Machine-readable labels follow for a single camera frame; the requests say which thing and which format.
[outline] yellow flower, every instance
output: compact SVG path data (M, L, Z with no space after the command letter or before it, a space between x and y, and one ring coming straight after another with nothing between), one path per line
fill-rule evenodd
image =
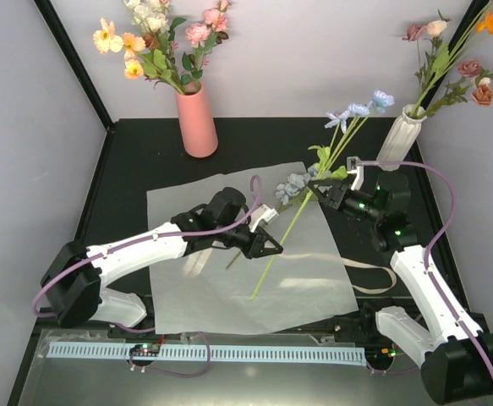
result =
M137 79L144 73L143 67L137 59L126 61L126 69L124 74L128 79Z
M122 49L123 41L120 36L114 35L114 23L107 24L105 19L101 19L101 30L94 33L93 39L96 48L100 53L107 53L109 49L118 52Z
M129 32L126 32L122 36L124 42L124 48L126 53L124 54L124 60L136 58L136 54L145 49L145 40L140 36L134 36Z

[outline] white cable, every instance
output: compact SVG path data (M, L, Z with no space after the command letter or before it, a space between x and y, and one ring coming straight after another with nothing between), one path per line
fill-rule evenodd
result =
M342 261L345 266L351 266L352 268L361 268L361 269L383 269L389 274L389 277L391 278L391 286L389 288L379 288L379 289L367 289L367 288L362 288L357 285L351 285L355 290L360 291L363 294L384 294L388 290L391 290L395 287L397 284L397 274L391 269L387 268L384 266L377 266L377 265L371 265L371 264L365 264L363 262L358 262L358 261L353 261L349 260L348 258L342 258Z

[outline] white paper sheet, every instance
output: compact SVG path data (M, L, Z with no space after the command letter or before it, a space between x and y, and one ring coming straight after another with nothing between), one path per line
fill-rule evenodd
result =
M275 206L277 184L290 173L304 173L302 162L250 169L147 192L148 224L155 228L172 216L208 203L225 186L253 201L249 180L263 180L263 203ZM297 209L286 210L267 232L280 240ZM256 299L250 296L270 258L241 256L238 250L205 250L151 266L156 332L264 334L358 309L351 282L323 212L308 204L284 244Z

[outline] ribbed white vase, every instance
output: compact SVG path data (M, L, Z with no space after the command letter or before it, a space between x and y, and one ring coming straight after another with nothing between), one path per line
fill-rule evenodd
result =
M377 161L403 161L409 152L409 149L415 142L415 139L421 132L421 124L426 120L426 116L421 119L410 118L408 114L414 108L413 104L408 104L402 109L402 115L397 117L392 124L391 129L385 142L380 149L376 158ZM420 107L419 114L425 110ZM395 171L400 165L384 165L381 168L384 171Z

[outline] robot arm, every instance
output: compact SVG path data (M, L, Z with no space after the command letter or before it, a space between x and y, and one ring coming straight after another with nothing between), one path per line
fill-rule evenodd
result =
M248 259L280 254L282 246L258 227L261 222L269 222L277 215L274 209L266 205L253 211L246 223L214 233L218 228L234 223L241 210L248 210L244 195L236 189L224 188L215 194L208 205L199 205L180 213L146 233L104 245L84 247L78 241L66 244L42 278L42 287L66 268L82 260L93 261L48 290L47 299L58 324L71 328L86 321L108 321L135 326L146 317L143 300L136 294L110 289L108 285L159 261L209 248L236 247ZM167 233L177 235L159 237Z
M421 369L421 378L430 397L438 404L493 393L485 363L468 335L455 321L432 279L441 286L463 323L477 338L493 364L493 333L483 329L458 303L430 257L425 269L425 248L408 220L411 196L408 180L399 173L382 173L373 195L358 190L362 166L358 158L348 159L348 172L355 175L351 185L335 179L313 180L309 188L320 203L360 221L372 224L375 248L403 280L425 319L428 330L397 306L372 307L375 329L389 337Z

